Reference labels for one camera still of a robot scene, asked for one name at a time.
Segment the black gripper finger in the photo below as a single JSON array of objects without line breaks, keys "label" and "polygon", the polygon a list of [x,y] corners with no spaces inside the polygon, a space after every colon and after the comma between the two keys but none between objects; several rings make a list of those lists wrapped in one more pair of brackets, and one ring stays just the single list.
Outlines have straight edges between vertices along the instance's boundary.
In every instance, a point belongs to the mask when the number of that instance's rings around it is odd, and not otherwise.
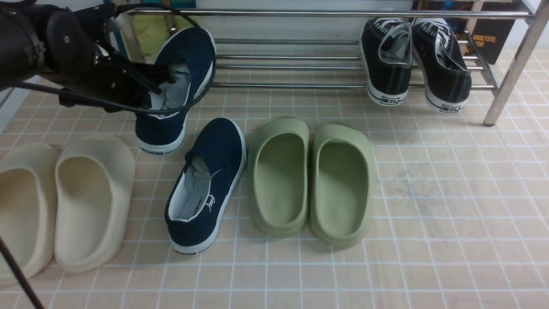
[{"label": "black gripper finger", "polygon": [[169,65],[143,64],[142,75],[145,79],[143,85],[153,93],[161,93],[160,86],[163,84],[176,82],[175,71]]}]

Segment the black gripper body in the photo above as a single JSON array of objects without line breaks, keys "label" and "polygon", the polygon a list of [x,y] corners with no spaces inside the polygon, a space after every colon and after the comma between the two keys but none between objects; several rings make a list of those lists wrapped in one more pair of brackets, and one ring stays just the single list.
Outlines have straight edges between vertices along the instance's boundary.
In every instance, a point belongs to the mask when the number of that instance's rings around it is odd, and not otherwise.
[{"label": "black gripper body", "polygon": [[143,99],[143,63],[123,57],[109,39],[123,8],[100,4],[71,11],[47,6],[47,79],[62,88],[60,103],[107,112],[150,108]]}]

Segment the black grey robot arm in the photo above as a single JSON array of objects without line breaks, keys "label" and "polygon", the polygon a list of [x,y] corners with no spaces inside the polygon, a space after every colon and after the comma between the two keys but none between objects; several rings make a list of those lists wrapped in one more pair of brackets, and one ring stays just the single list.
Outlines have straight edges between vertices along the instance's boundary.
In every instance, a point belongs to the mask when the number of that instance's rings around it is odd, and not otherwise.
[{"label": "black grey robot arm", "polygon": [[72,11],[35,0],[1,2],[1,89],[57,94],[64,107],[152,114],[152,94],[176,81],[168,64],[136,63],[110,33],[131,6],[102,3]]}]

